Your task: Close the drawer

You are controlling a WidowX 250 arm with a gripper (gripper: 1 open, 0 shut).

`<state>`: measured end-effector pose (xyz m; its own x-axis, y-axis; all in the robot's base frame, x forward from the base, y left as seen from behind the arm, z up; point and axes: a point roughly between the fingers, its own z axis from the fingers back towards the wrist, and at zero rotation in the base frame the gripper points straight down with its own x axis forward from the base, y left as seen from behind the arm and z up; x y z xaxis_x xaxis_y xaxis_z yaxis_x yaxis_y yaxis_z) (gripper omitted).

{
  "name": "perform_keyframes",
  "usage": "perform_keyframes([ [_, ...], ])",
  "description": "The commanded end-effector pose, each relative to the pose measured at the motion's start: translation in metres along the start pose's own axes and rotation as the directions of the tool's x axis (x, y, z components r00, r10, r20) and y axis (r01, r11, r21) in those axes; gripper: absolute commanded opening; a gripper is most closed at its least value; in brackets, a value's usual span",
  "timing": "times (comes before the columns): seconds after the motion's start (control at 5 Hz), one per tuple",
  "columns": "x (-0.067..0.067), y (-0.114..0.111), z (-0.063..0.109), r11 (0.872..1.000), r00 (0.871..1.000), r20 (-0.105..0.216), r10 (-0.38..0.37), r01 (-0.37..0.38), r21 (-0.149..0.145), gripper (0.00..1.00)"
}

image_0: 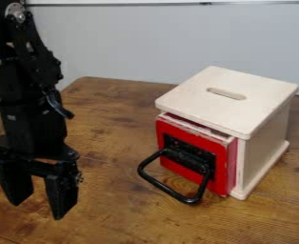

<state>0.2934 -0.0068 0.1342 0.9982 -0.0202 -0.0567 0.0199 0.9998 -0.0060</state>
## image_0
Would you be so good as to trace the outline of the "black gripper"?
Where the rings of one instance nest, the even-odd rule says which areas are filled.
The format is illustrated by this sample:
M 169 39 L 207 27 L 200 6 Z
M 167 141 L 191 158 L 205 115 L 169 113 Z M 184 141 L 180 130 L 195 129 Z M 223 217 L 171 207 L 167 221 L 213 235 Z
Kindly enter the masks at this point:
M 32 176 L 44 176 L 53 218 L 60 220 L 77 204 L 80 172 L 77 151 L 70 148 L 64 108 L 56 89 L 0 91 L 0 186 L 17 206 L 34 192 Z

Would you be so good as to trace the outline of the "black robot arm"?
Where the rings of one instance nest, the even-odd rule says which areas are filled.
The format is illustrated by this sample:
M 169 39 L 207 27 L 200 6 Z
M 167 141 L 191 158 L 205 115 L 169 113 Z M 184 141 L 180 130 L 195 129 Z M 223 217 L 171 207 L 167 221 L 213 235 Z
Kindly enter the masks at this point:
M 61 61 L 41 41 L 25 0 L 0 0 L 0 185 L 13 205 L 44 180 L 50 211 L 61 219 L 77 204 L 78 152 L 66 145 L 66 121 L 56 89 Z

